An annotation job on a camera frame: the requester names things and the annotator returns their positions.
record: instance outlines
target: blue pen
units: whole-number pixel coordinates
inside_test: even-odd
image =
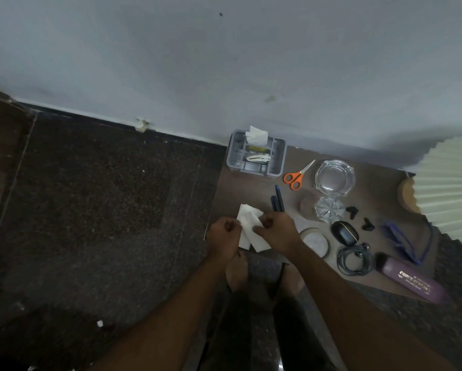
[[[272,210],[274,212],[279,212],[279,202],[277,201],[277,197],[275,195],[271,196],[271,203],[272,203]]]
[[[277,196],[277,203],[279,204],[279,207],[277,209],[279,210],[279,212],[285,212],[283,196],[281,195],[281,190],[279,189],[279,185],[276,185],[276,196]]]

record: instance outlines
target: leg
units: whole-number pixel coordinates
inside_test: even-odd
[[[285,266],[273,310],[284,370],[334,370],[305,312],[294,298],[303,285],[298,270],[293,265]]]
[[[248,263],[241,254],[226,267],[226,278],[233,292],[217,326],[200,371],[250,370],[251,325],[247,293]]]

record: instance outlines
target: orange scissors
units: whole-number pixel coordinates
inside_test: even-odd
[[[310,161],[310,163],[300,170],[299,172],[296,173],[286,173],[283,177],[284,183],[289,183],[291,190],[299,190],[301,187],[301,180],[303,179],[303,174],[307,171],[309,167],[312,166],[312,164],[315,162],[315,160]]]

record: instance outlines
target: dark speckled floor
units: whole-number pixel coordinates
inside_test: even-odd
[[[225,152],[42,114],[0,227],[0,355],[41,369],[85,368],[173,292],[205,255]],[[462,370],[462,245],[442,237],[439,248],[436,280],[448,305],[354,286]],[[185,369],[195,369],[209,315]],[[321,323],[314,307],[309,320]],[[274,369],[271,317],[257,311],[253,326],[256,368]],[[318,335],[329,342],[326,328]]]

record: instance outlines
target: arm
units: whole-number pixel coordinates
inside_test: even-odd
[[[301,273],[349,370],[454,370],[309,249],[288,214],[268,213],[261,221],[264,228],[255,232]]]
[[[215,286],[238,250],[241,225],[220,218],[207,233],[209,253],[195,273],[136,324],[90,371],[179,370]]]

